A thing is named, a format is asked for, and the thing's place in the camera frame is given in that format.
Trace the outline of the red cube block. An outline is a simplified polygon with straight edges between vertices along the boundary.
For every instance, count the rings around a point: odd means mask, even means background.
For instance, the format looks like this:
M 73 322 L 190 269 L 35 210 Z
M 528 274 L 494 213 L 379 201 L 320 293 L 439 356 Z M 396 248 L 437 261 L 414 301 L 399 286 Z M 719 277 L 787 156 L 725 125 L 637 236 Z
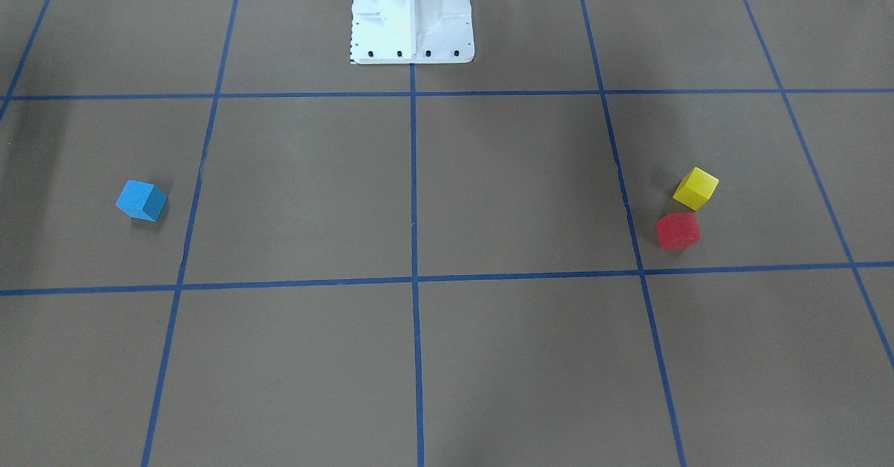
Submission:
M 701 229 L 696 213 L 670 213 L 657 222 L 657 240 L 661 249 L 687 249 L 700 239 Z

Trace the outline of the yellow cube block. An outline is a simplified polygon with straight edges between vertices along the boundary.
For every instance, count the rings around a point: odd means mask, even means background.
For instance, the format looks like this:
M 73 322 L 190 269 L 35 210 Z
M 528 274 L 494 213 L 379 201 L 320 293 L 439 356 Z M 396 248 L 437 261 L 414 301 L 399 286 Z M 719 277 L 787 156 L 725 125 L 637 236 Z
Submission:
M 718 184 L 717 177 L 713 177 L 702 168 L 695 167 L 681 179 L 674 190 L 673 199 L 687 209 L 697 212 L 711 200 Z

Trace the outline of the blue cube block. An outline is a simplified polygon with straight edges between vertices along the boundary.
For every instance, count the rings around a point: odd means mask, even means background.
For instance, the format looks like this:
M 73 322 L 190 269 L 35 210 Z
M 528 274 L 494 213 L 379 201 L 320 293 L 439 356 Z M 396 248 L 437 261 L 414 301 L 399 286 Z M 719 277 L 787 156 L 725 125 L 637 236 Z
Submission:
M 115 206 L 130 218 L 157 222 L 165 209 L 168 197 L 154 184 L 127 180 Z

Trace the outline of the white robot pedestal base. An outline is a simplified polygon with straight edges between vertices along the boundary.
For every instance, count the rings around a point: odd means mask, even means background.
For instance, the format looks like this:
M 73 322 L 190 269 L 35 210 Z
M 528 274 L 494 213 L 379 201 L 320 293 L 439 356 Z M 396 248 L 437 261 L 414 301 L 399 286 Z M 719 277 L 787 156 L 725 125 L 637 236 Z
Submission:
M 466 64 L 475 59 L 471 0 L 352 0 L 352 64 Z

